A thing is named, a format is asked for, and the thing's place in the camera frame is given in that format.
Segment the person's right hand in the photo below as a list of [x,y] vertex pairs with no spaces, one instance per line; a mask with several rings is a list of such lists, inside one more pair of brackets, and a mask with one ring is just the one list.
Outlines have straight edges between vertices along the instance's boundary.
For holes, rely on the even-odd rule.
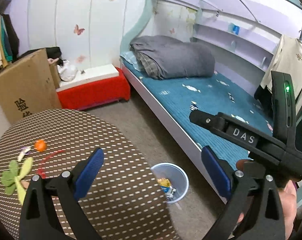
[[285,239],[289,239],[297,215],[297,191],[294,182],[289,180],[284,188],[278,189],[278,193],[284,215]]

